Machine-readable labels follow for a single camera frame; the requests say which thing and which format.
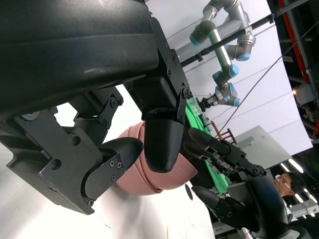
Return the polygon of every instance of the robotic arm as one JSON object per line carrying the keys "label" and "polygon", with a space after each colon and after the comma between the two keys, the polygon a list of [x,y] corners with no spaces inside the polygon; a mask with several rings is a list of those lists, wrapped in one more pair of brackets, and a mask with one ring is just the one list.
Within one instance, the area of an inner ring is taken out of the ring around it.
{"label": "robotic arm", "polygon": [[[221,26],[216,27],[213,23],[213,19],[222,8],[225,9],[229,16]],[[196,46],[193,47],[194,51],[196,50],[194,55],[196,56],[198,52],[209,46],[207,45],[208,43],[205,44],[207,38],[209,38],[210,44],[214,45],[221,41],[221,38],[227,34],[231,34],[236,30],[244,29],[248,26],[248,14],[244,11],[239,0],[211,0],[204,8],[201,23],[190,35],[190,41]],[[249,60],[255,42],[256,38],[252,35],[251,29],[247,29],[246,34],[238,38],[237,45],[225,45],[215,50],[222,70],[213,75],[213,79],[217,84],[215,94],[199,102],[202,111],[216,105],[236,107],[240,105],[241,100],[237,98],[238,94],[235,87],[232,83],[228,82],[231,78],[239,74],[239,68],[233,65],[231,60]],[[180,60],[183,60],[186,55],[192,52],[189,49],[190,46],[186,45],[177,51]]]}

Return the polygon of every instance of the pink soft toy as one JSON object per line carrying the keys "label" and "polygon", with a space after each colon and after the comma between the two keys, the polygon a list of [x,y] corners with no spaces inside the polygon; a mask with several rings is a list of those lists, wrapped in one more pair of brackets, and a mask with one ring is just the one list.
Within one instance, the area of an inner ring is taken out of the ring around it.
{"label": "pink soft toy", "polygon": [[[144,142],[144,124],[141,122],[129,127],[119,137],[134,137]],[[182,186],[197,174],[197,170],[181,154],[171,172],[152,172],[146,163],[144,151],[128,171],[117,181],[117,185],[124,191],[136,195],[151,195],[163,190]]]}

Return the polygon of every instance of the man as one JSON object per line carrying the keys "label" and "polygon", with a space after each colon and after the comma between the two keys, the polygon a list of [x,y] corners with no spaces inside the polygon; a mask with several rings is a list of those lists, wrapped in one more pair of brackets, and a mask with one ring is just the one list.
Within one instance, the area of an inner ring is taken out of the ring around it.
{"label": "man", "polygon": [[304,190],[304,180],[294,172],[284,173],[275,179],[275,186],[281,197],[293,196]]}

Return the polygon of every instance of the black pole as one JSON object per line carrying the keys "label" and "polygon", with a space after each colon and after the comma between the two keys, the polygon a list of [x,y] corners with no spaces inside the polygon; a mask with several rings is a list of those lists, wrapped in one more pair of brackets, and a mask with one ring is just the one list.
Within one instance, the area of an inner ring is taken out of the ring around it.
{"label": "black pole", "polygon": [[[282,14],[284,14],[284,13],[286,13],[286,12],[296,8],[296,7],[298,7],[299,5],[301,5],[301,4],[303,4],[303,3],[307,2],[307,1],[308,0],[297,0],[297,1],[293,2],[293,3],[290,3],[287,6],[284,6],[283,8],[279,9],[275,13],[272,13],[272,14],[260,19],[259,21],[251,24],[250,26],[235,32],[234,34],[226,37],[225,39],[222,39],[221,41],[215,43],[214,45],[205,48],[204,50],[199,52],[197,55],[201,55],[201,56],[207,55],[210,52],[216,50],[217,48],[219,48],[221,46],[224,46],[224,45],[228,44],[229,42],[231,42],[233,40],[236,40],[238,37],[240,37],[242,35],[245,35],[247,32],[252,31],[252,30],[254,30],[254,29],[266,24],[267,22],[272,23],[275,18],[277,18],[277,17],[281,16]],[[196,60],[198,60],[198,57],[192,56],[192,57],[188,58],[187,60],[183,61],[181,63],[181,65],[182,65],[182,67],[184,67],[184,66],[187,66],[187,65],[195,62]]]}

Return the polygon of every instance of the black plastic housing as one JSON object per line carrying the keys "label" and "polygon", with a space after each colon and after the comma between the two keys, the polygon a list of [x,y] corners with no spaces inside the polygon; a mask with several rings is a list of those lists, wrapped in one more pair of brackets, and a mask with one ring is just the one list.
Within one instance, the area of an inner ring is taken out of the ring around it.
{"label": "black plastic housing", "polygon": [[0,1],[0,120],[143,76],[158,65],[139,0]]}

